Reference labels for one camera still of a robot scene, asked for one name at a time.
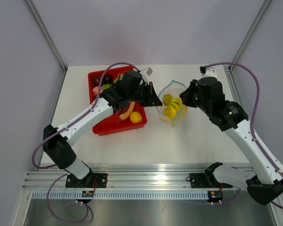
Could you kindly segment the yellow banana bunch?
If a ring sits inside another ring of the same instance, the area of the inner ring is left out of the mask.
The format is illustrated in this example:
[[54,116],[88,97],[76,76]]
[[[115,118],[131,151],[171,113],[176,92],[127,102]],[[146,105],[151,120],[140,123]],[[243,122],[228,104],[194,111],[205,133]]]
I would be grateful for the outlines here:
[[179,97],[166,94],[163,96],[163,104],[166,108],[162,111],[162,114],[170,119],[172,124],[187,114],[187,106],[182,104]]

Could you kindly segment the clear zip top bag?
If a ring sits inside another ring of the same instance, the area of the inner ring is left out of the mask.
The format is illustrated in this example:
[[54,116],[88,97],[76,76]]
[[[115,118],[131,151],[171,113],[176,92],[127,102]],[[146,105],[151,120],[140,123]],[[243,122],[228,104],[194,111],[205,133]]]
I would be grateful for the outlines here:
[[186,89],[187,87],[182,83],[172,80],[160,91],[158,97],[163,105],[156,109],[162,122],[174,127],[185,120],[188,115],[188,107],[183,105],[179,95]]

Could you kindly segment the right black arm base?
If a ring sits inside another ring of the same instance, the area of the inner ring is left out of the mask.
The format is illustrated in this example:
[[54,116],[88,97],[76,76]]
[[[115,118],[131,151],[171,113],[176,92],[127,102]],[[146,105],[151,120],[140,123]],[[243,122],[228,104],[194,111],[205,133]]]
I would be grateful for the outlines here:
[[223,163],[215,162],[208,166],[203,172],[190,173],[186,177],[186,181],[190,182],[191,188],[233,188],[232,185],[226,183],[219,183],[213,176],[213,172]]

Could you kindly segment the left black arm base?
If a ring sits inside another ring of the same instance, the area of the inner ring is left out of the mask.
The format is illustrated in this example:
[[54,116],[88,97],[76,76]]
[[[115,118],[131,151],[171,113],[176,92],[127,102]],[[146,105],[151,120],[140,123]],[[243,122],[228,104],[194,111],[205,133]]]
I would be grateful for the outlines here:
[[66,188],[106,188],[107,173],[89,173],[85,178],[78,179],[73,174],[67,176]]

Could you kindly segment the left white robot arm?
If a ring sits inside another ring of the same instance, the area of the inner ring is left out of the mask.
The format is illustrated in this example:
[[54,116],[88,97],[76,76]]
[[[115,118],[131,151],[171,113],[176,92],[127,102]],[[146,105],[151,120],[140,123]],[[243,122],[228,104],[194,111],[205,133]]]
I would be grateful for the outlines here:
[[73,119],[56,128],[48,125],[44,129],[43,150],[59,169],[74,175],[81,187],[92,183],[92,170],[77,157],[72,146],[93,126],[132,102],[143,107],[161,106],[162,102],[149,80],[151,74],[149,67],[140,72],[127,71],[122,80],[105,89],[97,100]]

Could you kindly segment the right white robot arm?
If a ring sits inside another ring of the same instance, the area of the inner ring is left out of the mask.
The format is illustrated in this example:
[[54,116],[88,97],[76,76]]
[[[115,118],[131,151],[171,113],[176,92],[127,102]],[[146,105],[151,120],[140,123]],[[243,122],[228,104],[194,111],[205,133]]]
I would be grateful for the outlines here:
[[251,129],[248,115],[234,101],[226,100],[223,86],[215,77],[192,80],[179,95],[187,107],[199,108],[242,151],[253,172],[215,162],[205,169],[209,186],[228,184],[243,190],[257,203],[267,205],[283,193],[283,165]]

